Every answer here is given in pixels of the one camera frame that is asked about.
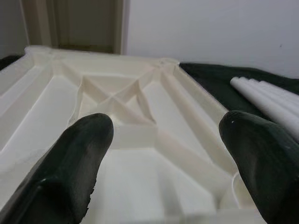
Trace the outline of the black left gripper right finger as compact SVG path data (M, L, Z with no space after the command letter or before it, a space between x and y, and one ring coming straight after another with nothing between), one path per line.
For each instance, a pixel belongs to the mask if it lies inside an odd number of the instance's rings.
M227 112L221 139L267 224L299 224L299 143L280 125L251 113Z

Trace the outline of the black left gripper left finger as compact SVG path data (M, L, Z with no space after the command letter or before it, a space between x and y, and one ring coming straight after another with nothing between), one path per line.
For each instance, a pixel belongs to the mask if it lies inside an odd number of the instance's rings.
M65 129L0 210L0 224L80 224L113 137L103 113Z

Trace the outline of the white plastic table top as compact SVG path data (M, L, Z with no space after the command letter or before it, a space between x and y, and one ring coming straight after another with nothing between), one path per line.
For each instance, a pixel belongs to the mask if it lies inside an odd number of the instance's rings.
M66 128L104 113L114 139L81 224L266 224L226 112L176 60L27 47L0 71L0 210Z

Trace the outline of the beige door frame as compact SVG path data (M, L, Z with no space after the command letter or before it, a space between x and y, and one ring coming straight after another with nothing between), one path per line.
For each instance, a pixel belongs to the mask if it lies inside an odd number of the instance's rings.
M27 43L122 54L129 0L18 0Z

